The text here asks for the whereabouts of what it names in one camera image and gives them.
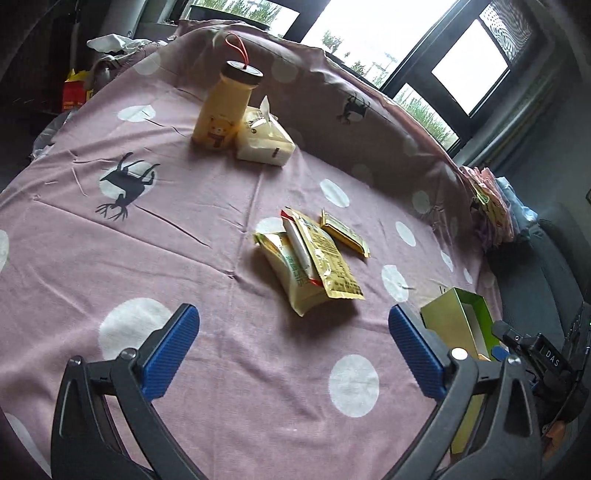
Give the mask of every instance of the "sauce packet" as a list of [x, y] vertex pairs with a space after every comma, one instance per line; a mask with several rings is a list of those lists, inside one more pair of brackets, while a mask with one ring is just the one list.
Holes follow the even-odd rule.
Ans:
[[365, 258], [369, 258], [368, 244], [356, 234], [351, 228], [346, 226], [343, 222], [337, 220], [331, 214], [322, 209], [322, 215], [320, 217], [320, 228], [325, 232], [328, 232], [330, 236], [340, 240], [345, 245], [351, 247], [356, 252], [362, 254]]
[[313, 284], [302, 270], [285, 232], [255, 233], [255, 242], [279, 278], [291, 307], [300, 316], [329, 299], [322, 284]]
[[364, 300], [359, 284], [330, 235], [297, 210], [286, 207], [283, 211], [294, 219], [327, 295], [332, 299]]
[[306, 244], [304, 243], [304, 239], [301, 236], [300, 231], [297, 229], [297, 225], [295, 223], [296, 221], [284, 210], [281, 211], [281, 220], [283, 220], [283, 227], [285, 228], [287, 236], [290, 239], [291, 246], [294, 248], [295, 254], [300, 261], [300, 266], [313, 284], [324, 288], [322, 280], [320, 279], [320, 276], [316, 271], [316, 267], [314, 266], [312, 256], [306, 248]]

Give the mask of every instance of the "green box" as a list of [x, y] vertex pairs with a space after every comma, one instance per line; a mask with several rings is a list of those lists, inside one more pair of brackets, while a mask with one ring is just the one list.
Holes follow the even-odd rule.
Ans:
[[[461, 347], [475, 360], [478, 360], [478, 354], [491, 359], [492, 348], [499, 345], [499, 340], [492, 334], [492, 318], [486, 300], [471, 291], [451, 288], [425, 305], [421, 316], [425, 327], [435, 331], [450, 349]], [[452, 453], [460, 453], [466, 447], [483, 400], [484, 395], [476, 395], [470, 400], [452, 441]]]

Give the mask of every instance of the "yellow bottle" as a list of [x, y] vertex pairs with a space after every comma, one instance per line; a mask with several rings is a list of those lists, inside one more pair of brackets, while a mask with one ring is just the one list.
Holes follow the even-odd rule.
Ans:
[[193, 130], [193, 141], [218, 150], [229, 146], [238, 128], [252, 90], [261, 82], [262, 73], [239, 61], [227, 61], [220, 80], [211, 89]]

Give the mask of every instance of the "deer print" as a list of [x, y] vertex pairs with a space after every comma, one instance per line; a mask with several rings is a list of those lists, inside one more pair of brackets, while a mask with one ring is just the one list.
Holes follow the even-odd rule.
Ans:
[[[114, 203], [104, 203], [99, 205], [99, 207], [95, 210], [95, 213], [100, 213], [103, 217], [107, 217], [107, 211], [110, 209], [114, 209], [119, 207], [119, 212], [110, 216], [109, 220], [117, 220], [121, 218], [121, 220], [125, 220], [127, 218], [127, 206], [130, 205], [136, 198], [138, 198], [144, 192], [146, 185], [152, 185], [154, 183], [154, 172], [153, 169], [160, 165], [159, 163], [155, 163], [150, 168], [147, 168], [144, 173], [140, 177], [137, 177], [133, 173], [129, 172], [129, 167], [132, 165], [136, 165], [137, 163], [142, 162], [143, 160], [138, 160], [129, 165], [123, 167], [123, 162], [127, 157], [133, 155], [133, 152], [126, 153], [123, 155], [123, 158], [117, 165], [117, 168], [109, 172], [107, 175], [101, 178], [100, 181], [108, 181], [119, 187], [121, 190], [125, 192], [125, 194], [120, 193]], [[150, 179], [146, 180], [146, 176], [150, 174]]]

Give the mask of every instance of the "bear cartoon print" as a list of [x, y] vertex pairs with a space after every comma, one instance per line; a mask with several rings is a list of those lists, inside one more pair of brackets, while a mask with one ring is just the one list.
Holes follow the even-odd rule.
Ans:
[[209, 119], [209, 129], [207, 130], [207, 146], [210, 148], [221, 148], [226, 137], [232, 133], [233, 127], [234, 122], [211, 116]]

